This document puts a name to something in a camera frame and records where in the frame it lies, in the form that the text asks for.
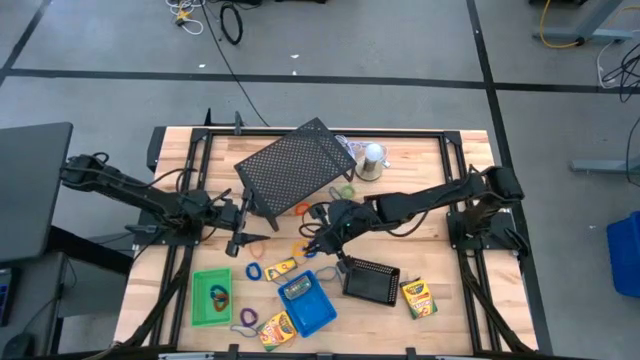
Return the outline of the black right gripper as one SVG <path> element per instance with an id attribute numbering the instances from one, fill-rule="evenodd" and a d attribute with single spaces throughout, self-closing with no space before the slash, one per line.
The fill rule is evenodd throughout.
<path id="1" fill-rule="evenodd" d="M 331 205 L 329 207 L 329 227 L 319 236 L 312 238 L 305 247 L 305 253 L 337 253 L 337 267 L 341 273 L 350 272 L 350 257 L 343 246 L 365 233 L 365 210 L 354 202 Z"/>

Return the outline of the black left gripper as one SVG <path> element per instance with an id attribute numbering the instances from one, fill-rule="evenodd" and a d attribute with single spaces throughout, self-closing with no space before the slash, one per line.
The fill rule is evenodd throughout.
<path id="1" fill-rule="evenodd" d="M 245 245 L 269 239 L 269 236 L 246 234 L 244 232 L 246 216 L 251 202 L 260 201 L 260 196 L 254 190 L 245 189 L 241 200 L 241 206 L 237 207 L 232 200 L 226 199 L 219 216 L 219 227 L 232 232 L 225 250 L 225 253 L 230 257 L 236 257 L 239 249 Z"/>

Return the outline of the black plastic slotted basket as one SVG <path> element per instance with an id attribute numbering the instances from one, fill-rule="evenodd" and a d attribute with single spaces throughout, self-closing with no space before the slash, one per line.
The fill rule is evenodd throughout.
<path id="1" fill-rule="evenodd" d="M 350 272 L 345 273 L 343 294 L 394 307 L 399 278 L 399 268 L 350 257 Z"/>

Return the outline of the small yellow crayon box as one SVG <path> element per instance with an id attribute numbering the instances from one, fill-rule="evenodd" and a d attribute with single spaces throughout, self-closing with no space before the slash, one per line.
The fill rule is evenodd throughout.
<path id="1" fill-rule="evenodd" d="M 293 257 L 290 257 L 274 265 L 266 267 L 263 273 L 267 281 L 275 281 L 276 279 L 283 277 L 292 270 L 295 270 L 297 267 L 297 261 Z"/>

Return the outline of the blue plastic slotted basket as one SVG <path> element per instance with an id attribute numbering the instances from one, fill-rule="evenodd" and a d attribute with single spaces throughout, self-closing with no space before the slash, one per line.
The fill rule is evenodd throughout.
<path id="1" fill-rule="evenodd" d="M 293 301 L 288 300 L 283 293 L 284 287 L 302 276 L 307 276 L 311 280 L 311 289 Z M 301 273 L 280 286 L 278 288 L 278 295 L 298 333 L 303 338 L 308 338 L 337 318 L 336 309 L 326 295 L 320 282 L 310 270 Z"/>

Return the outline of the black perforated metal stand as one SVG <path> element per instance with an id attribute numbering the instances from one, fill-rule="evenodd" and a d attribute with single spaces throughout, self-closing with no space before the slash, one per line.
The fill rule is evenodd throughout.
<path id="1" fill-rule="evenodd" d="M 254 213 L 274 231 L 277 217 L 342 176 L 352 181 L 356 161 L 318 118 L 288 132 L 234 165 L 245 189 L 261 198 Z"/>

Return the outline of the black desk leg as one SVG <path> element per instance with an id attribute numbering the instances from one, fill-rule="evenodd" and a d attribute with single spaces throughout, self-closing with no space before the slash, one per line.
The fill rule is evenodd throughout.
<path id="1" fill-rule="evenodd" d="M 128 275 L 133 258 L 116 250 L 104 247 L 79 237 L 69 231 L 51 226 L 46 245 L 47 252 L 62 252 L 75 260 Z"/>

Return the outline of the grey desk foot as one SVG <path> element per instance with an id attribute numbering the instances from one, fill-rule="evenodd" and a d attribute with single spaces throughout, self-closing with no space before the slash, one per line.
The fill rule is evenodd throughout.
<path id="1" fill-rule="evenodd" d="M 640 162 L 627 163 L 625 160 L 572 160 L 569 167 L 574 172 L 597 172 L 623 174 L 640 174 Z"/>

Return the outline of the grey desk base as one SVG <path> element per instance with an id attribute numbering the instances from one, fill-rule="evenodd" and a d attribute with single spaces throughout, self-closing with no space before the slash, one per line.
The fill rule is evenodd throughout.
<path id="1" fill-rule="evenodd" d="M 620 10 L 623 0 L 595 0 L 595 7 L 574 27 L 547 27 L 545 21 L 553 3 L 561 6 L 574 4 L 577 7 L 590 0 L 528 0 L 530 5 L 541 4 L 542 13 L 538 27 L 532 32 L 532 37 L 551 49 L 566 49 L 580 47 L 587 42 L 607 43 L 625 42 L 631 40 L 631 30 L 611 29 L 605 25 L 611 20 L 614 11 Z"/>

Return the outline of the green plastic tray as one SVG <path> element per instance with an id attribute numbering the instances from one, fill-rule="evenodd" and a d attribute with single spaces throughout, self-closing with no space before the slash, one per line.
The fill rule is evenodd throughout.
<path id="1" fill-rule="evenodd" d="M 216 312 L 210 297 L 212 285 L 222 285 L 228 291 L 229 305 Z M 229 267 L 196 271 L 192 275 L 191 324 L 194 327 L 228 325 L 232 320 L 232 271 Z"/>

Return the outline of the blue storage bin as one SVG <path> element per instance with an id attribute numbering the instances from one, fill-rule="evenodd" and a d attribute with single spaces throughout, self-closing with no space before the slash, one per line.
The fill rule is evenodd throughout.
<path id="1" fill-rule="evenodd" d="M 640 298 L 640 211 L 606 228 L 615 290 Z"/>

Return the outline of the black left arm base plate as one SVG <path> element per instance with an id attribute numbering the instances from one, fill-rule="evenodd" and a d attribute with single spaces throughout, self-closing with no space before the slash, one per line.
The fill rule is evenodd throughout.
<path id="1" fill-rule="evenodd" d="M 187 225 L 185 228 L 174 229 L 141 210 L 138 223 L 127 225 L 126 229 L 134 235 L 134 245 L 188 246 L 200 242 L 203 227 Z"/>

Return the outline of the black aluminium table frame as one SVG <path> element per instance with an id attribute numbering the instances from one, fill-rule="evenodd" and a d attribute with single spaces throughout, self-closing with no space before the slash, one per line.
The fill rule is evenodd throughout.
<path id="1" fill-rule="evenodd" d="M 156 167 L 156 177 L 184 165 L 190 144 L 191 127 L 167 127 Z M 214 135 L 205 189 L 213 196 L 231 188 L 234 201 L 240 200 L 241 181 L 233 166 L 274 142 L 280 133 L 293 128 L 249 128 L 243 135 L 234 136 L 230 130 Z M 344 134 L 350 140 L 380 143 L 390 150 L 391 167 L 383 171 L 381 180 L 361 182 L 357 177 L 352 184 L 356 196 L 388 192 L 416 192 L 440 185 L 448 179 L 444 175 L 443 160 L 457 161 L 453 140 L 446 144 L 448 155 L 441 155 L 440 140 L 427 134 L 427 130 L 401 131 L 373 129 L 357 132 L 356 129 L 331 129 Z M 486 131 L 461 131 L 461 154 L 466 164 L 478 170 L 493 165 L 493 155 Z M 459 261 L 449 245 L 445 215 L 448 210 L 437 209 L 427 215 L 421 227 L 405 238 L 394 238 L 385 232 L 363 235 L 349 242 L 347 254 L 369 261 L 400 268 L 400 281 L 421 277 L 433 291 L 439 311 L 425 318 L 412 320 L 405 300 L 398 295 L 395 307 L 374 304 L 341 294 L 338 280 L 322 282 L 337 311 L 337 319 L 308 338 L 297 335 L 295 339 L 272 352 L 266 352 L 259 338 L 245 338 L 229 330 L 230 325 L 211 327 L 191 326 L 191 280 L 185 292 L 185 306 L 180 322 L 177 349 L 179 351 L 208 351 L 224 359 L 230 345 L 238 345 L 238 360 L 273 356 L 272 359 L 322 359 L 339 360 L 365 358 L 404 359 L 416 350 L 418 358 L 427 355 L 470 356 L 471 333 L 465 308 L 463 283 Z M 191 263 L 192 271 L 230 267 L 233 291 L 233 321 L 240 321 L 241 308 L 253 308 L 260 321 L 284 311 L 277 295 L 278 286 L 267 282 L 252 281 L 246 277 L 245 268 L 257 260 L 261 268 L 292 256 L 293 245 L 303 237 L 298 232 L 301 217 L 294 210 L 287 210 L 276 219 L 280 231 L 273 232 L 266 219 L 248 215 L 246 232 L 271 236 L 265 241 L 265 252 L 254 259 L 249 250 L 241 249 L 237 258 L 225 255 L 225 247 L 231 234 L 217 230 L 212 237 L 197 245 Z M 168 247 L 150 246 L 136 260 L 131 270 L 114 340 L 122 341 L 132 336 L 136 328 L 151 311 L 159 297 L 161 280 L 168 256 Z M 535 335 L 532 316 L 526 296 L 526 287 L 520 264 L 509 250 L 484 252 L 486 270 L 492 300 L 518 338 L 532 349 L 542 351 Z"/>

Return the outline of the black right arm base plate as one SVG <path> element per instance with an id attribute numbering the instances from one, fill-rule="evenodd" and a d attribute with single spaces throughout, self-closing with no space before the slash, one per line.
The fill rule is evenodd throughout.
<path id="1" fill-rule="evenodd" d="M 450 212 L 446 216 L 450 244 L 457 250 L 511 250 L 527 255 L 530 247 L 526 239 L 516 231 L 508 212 L 498 212 L 485 228 L 472 230 L 462 212 Z"/>

